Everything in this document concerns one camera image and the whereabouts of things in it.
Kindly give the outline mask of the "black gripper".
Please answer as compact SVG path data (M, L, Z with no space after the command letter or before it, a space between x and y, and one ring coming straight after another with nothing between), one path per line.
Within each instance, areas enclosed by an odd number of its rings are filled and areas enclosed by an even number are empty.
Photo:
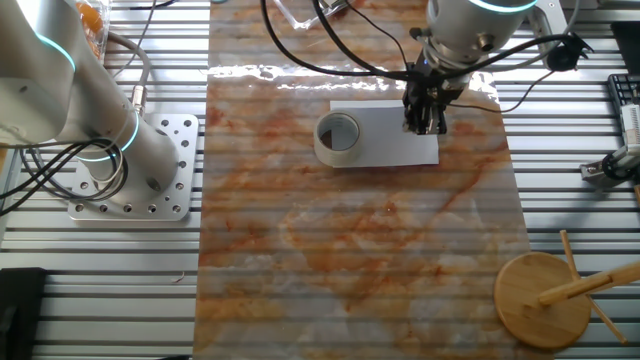
M444 107L461 96L469 77L438 80L441 72L433 69L425 60L408 63L408 70L412 76L403 94L403 105L410 131L417 135L445 134L447 124Z

